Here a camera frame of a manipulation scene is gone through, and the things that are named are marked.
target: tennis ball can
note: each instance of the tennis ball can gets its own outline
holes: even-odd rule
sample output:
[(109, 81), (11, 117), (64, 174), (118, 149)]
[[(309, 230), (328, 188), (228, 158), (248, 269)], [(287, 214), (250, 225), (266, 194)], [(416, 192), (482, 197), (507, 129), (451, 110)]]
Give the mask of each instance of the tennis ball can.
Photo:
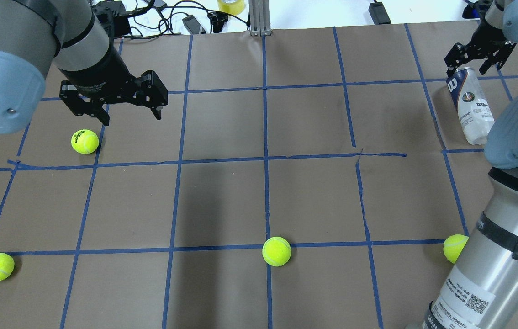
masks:
[(468, 143), (472, 145), (486, 144), (488, 133), (495, 124), (491, 108), (476, 72), (471, 67), (457, 69), (447, 78), (446, 85), (452, 96), (462, 131)]

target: tape roll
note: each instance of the tape roll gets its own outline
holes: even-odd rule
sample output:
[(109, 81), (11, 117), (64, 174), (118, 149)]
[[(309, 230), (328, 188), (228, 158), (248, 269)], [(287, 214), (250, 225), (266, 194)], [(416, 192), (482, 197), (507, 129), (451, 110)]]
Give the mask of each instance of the tape roll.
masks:
[(238, 15), (245, 9), (244, 0), (218, 0), (219, 10), (230, 13), (231, 15)]

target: gray robot arm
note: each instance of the gray robot arm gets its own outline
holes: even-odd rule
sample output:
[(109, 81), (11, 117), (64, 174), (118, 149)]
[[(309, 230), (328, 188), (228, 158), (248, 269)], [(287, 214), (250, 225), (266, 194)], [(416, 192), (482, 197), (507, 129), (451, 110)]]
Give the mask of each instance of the gray robot arm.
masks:
[(479, 0), (476, 9), (481, 23), (472, 39), (466, 45), (456, 43), (444, 59), (448, 76), (477, 59), (486, 59), (481, 74), (495, 64), (501, 69), (518, 43), (518, 0)]
[(73, 114), (109, 125), (103, 105), (129, 102), (161, 119), (164, 84), (151, 70), (129, 73), (86, 0), (0, 0), (0, 133), (31, 121), (52, 61), (68, 79), (60, 98)]

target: cable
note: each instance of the cable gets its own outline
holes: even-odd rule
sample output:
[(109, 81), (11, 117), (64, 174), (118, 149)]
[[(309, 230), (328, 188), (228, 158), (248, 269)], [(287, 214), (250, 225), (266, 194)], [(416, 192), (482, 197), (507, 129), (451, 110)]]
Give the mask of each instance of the cable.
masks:
[(154, 0), (150, 0), (150, 2), (148, 3), (147, 6), (142, 7), (142, 8), (135, 8), (130, 12), (126, 12), (122, 15), (119, 15), (119, 17), (130, 18), (130, 17), (136, 17), (139, 15), (143, 15), (144, 13), (148, 12), (151, 8), (153, 8), (153, 4), (154, 4)]
[(139, 31), (139, 29), (138, 29), (138, 28), (136, 28), (136, 27), (131, 27), (131, 28), (132, 28), (132, 29), (136, 29), (136, 30), (139, 32), (139, 35), (143, 37), (143, 33), (142, 33), (141, 31)]
[[(154, 4), (154, 0), (149, 0), (150, 2), (148, 3), (148, 6), (146, 7), (143, 7), (143, 8), (138, 8), (139, 6), (139, 3), (137, 0), (135, 0), (136, 2), (136, 8), (133, 9), (132, 11), (128, 12), (126, 15), (123, 15), (124, 17), (133, 17), (133, 21), (136, 23), (136, 25), (139, 25), (140, 27), (145, 27), (147, 29), (157, 29), (157, 31), (159, 31), (158, 34), (156, 35), (151, 35), (151, 36), (143, 36), (142, 32), (134, 27), (136, 30), (139, 31), (140, 35), (141, 36), (134, 36), (134, 35), (131, 35), (131, 36), (125, 36), (126, 38), (128, 39), (154, 39), (156, 37), (159, 37), (161, 35), (176, 35), (176, 33), (174, 33), (174, 26), (173, 26), (173, 23), (172, 23), (172, 18), (174, 15), (178, 15), (178, 14), (184, 14), (186, 16), (188, 16), (189, 14), (186, 13), (186, 12), (174, 12), (174, 9), (176, 8), (189, 8), (189, 9), (202, 9), (206, 12), (207, 15), (209, 15), (209, 13), (223, 13), (225, 15), (228, 15), (228, 16), (231, 16), (231, 17), (234, 17), (236, 18), (237, 20), (241, 21), (242, 23), (244, 23), (247, 27), (247, 30), (249, 29), (249, 25), (247, 24), (247, 21), (241, 19), (240, 17), (236, 16), (236, 15), (232, 15), (230, 13), (227, 13), (227, 12), (222, 12), (222, 11), (217, 11), (217, 10), (214, 10), (214, 9), (207, 9), (205, 6), (203, 6), (203, 4), (200, 4), (199, 2), (196, 2), (194, 0), (180, 0), (178, 2), (176, 2), (176, 4), (174, 6), (166, 6), (165, 8), (161, 9), (161, 10), (157, 10), (159, 16), (161, 17), (161, 19), (159, 20), (159, 23), (157, 25), (157, 27), (148, 27), (147, 25), (144, 25), (144, 24), (141, 24), (141, 23), (138, 23), (138, 21), (135, 19), (135, 17), (139, 16), (139, 15), (142, 15), (144, 13), (146, 13), (147, 11), (149, 11), (149, 9), (153, 8), (153, 4)], [(179, 4), (184, 4), (184, 3), (193, 3), (195, 5), (198, 5), (198, 6), (183, 6), (183, 5), (179, 5)], [(163, 15), (163, 10), (167, 9), (167, 8), (171, 8), (171, 11), (170, 11), (170, 15), (169, 17), (166, 19), (165, 16)], [(162, 25), (165, 25), (165, 30), (161, 30), (161, 26)]]
[[(200, 7), (194, 7), (194, 6), (168, 6), (167, 8), (193, 8), (193, 9), (202, 9)], [(231, 17), (234, 17), (236, 19), (238, 19), (239, 21), (241, 21), (242, 23), (245, 23), (247, 24), (247, 21), (245, 21), (244, 19), (238, 17), (238, 16), (235, 16), (231, 13), (227, 13), (227, 12), (222, 12), (222, 11), (216, 11), (214, 9), (207, 9), (206, 12), (219, 12), (219, 13), (224, 13), (225, 15), (228, 15), (228, 16), (231, 16)]]
[[(171, 17), (172, 14), (174, 13), (174, 9), (176, 8), (180, 8), (180, 6), (178, 6), (178, 4), (183, 4), (184, 2), (192, 2), (193, 4), (195, 5), (198, 5), (200, 7), (192, 7), (192, 8), (198, 8), (198, 9), (204, 9), (204, 11), (206, 12), (206, 14), (208, 15), (208, 9), (203, 6), (202, 4), (200, 4), (199, 2), (196, 2), (196, 1), (193, 1), (193, 0), (180, 0), (178, 2), (176, 2), (173, 6), (172, 6), (172, 10), (169, 11), (169, 16)], [(169, 30), (174, 33), (174, 25), (172, 24), (172, 20), (170, 19), (169, 20)]]

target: white floor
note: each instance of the white floor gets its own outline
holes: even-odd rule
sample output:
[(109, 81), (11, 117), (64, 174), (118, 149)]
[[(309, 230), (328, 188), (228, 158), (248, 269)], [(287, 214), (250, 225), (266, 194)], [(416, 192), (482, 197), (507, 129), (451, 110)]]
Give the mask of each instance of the white floor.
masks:
[[(123, 0), (127, 10), (136, 6), (145, 6), (144, 0)], [(178, 0), (166, 0), (169, 6), (173, 6)], [(198, 1), (208, 9), (218, 9), (217, 0)], [(239, 17), (247, 20), (248, 2), (244, 0), (245, 9)], [(271, 0), (270, 22), (272, 29), (308, 29), (311, 27), (345, 27), (351, 25), (372, 25), (372, 19), (368, 13), (368, 7), (372, 0)], [(382, 1), (392, 23), (422, 23), (427, 21), (462, 21), (462, 11), (466, 7), (463, 0), (383, 0)], [(183, 2), (178, 6), (196, 6), (190, 2)], [(169, 16), (170, 8), (163, 14)], [(186, 12), (196, 16), (198, 21), (210, 30), (206, 12), (200, 9), (176, 8), (175, 12)], [(182, 18), (185, 15), (175, 15), (173, 18), (174, 32), (188, 34), (184, 28)], [(157, 26), (159, 15), (154, 10), (136, 19), (139, 23), (148, 26)], [(154, 35), (156, 30), (148, 30), (135, 24), (144, 35)], [(231, 19), (224, 27), (224, 32), (245, 31), (246, 26)]]

